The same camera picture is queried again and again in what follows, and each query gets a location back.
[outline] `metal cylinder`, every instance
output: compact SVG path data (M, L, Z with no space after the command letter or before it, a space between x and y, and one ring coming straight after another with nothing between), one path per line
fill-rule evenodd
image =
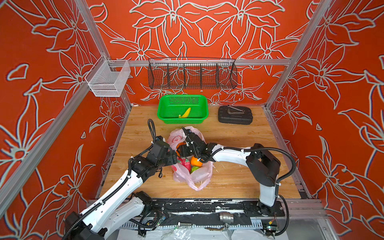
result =
M220 221L228 224L233 223L233 214L229 212L220 212Z

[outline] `black tool case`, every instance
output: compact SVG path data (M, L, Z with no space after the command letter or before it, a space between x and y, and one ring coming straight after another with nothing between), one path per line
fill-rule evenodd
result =
M247 107L232 107L227 105L218 108L218 121L223 123L249 125L253 121L253 116L251 109Z

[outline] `red wall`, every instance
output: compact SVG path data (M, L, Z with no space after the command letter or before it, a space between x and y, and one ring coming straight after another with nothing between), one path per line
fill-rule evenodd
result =
M147 60L162 56L241 59L289 58L317 0L87 0L112 59ZM157 105L165 94L203 94L209 104L263 104L284 69L238 69L231 90L148 88L147 69L135 67L126 91L131 102Z
M100 57L72 0L0 3L0 186ZM0 220L0 238L59 239L96 191L127 113L89 92Z
M383 13L334 1L272 108L341 239L384 237Z

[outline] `wire basket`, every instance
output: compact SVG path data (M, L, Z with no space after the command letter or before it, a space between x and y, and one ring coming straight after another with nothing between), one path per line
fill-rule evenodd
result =
M150 58L148 84L151 89L234 89L235 59Z
M131 73L128 61L117 69L110 67L109 62L111 61L101 56L85 77L96 97L119 97Z

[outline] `wooden table surface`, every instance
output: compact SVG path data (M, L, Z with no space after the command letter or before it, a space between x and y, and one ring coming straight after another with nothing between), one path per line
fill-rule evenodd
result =
M253 122L250 125L220 123L217 119L217 106L209 107L209 117L202 124L193 124L205 137L206 142L216 142L224 146L250 147L260 143L265 147L278 147L271 128L261 107L250 107ZM117 147L111 168L104 182L104 194L128 168L128 159L142 152L151 144L151 134L147 119L153 119L156 135L169 137L169 133L180 129L179 124L164 124L157 118L157 106L133 107L124 133ZM281 153L272 152L281 162L279 176L288 172ZM201 191L191 189L186 183L175 182L172 168L163 167L163 177L150 177L135 192L145 191L152 198L258 198L259 183L245 166L229 162L214 163L211 182ZM279 194L286 198L300 198L291 177L281 181Z

